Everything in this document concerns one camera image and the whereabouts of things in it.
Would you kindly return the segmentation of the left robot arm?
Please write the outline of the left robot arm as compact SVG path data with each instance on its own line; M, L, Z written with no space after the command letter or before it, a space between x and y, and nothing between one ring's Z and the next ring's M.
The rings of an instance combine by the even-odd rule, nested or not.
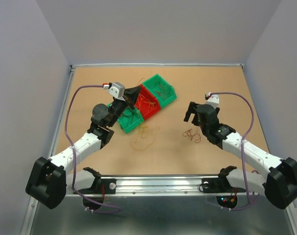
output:
M73 142L65 133L70 146L47 159L38 158L33 165L25 191L49 209L56 208L66 195L82 189L90 193L100 189L101 175L90 167L77 171L77 164L110 142L114 135L111 127L126 108L135 108L142 89L141 86L126 88L119 82L104 83L100 88L113 97L112 103L95 105L90 127L79 140Z

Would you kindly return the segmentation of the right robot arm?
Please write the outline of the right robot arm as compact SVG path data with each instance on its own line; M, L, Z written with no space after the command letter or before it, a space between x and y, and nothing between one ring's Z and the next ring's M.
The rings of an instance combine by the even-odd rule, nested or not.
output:
M204 193L230 192L233 188L248 189L249 193L265 196L278 209L285 209L297 198L297 162L282 159L244 141L232 127L220 123L218 107L209 103L190 102L184 121L194 115L192 124L199 126L207 140L253 167L255 173L243 173L235 166L220 170L217 178L205 179Z

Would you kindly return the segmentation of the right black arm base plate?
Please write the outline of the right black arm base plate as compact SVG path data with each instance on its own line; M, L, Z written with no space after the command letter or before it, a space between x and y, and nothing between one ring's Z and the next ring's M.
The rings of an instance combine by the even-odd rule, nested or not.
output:
M200 190L204 193L232 193L235 189L226 178L203 178Z

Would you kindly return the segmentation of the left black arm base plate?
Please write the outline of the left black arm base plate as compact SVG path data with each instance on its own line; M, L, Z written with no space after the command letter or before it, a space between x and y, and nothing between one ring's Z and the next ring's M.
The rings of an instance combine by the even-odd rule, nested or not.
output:
M115 178L99 178L90 187L75 186L75 189L82 194L115 194L116 182Z

